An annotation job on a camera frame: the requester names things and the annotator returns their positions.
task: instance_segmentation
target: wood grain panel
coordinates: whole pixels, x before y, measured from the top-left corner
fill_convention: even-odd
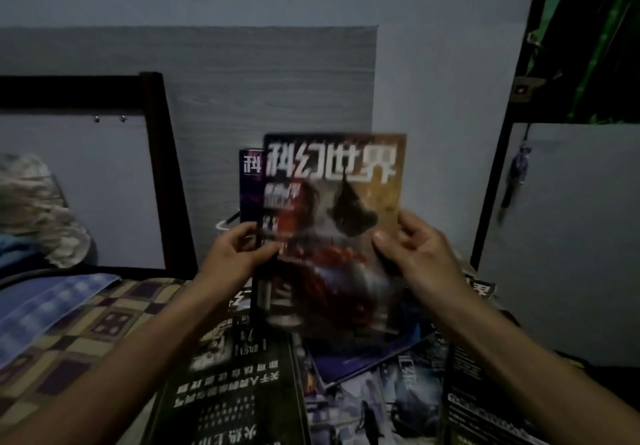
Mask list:
[[[376,28],[0,29],[0,75],[164,75],[198,259],[237,208],[237,151],[369,131]]]

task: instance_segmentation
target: science fiction magazine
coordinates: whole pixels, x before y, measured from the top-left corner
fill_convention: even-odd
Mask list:
[[[397,333],[404,283],[371,243],[397,231],[405,136],[267,134],[261,244],[280,241],[254,277],[254,307],[308,337]]]

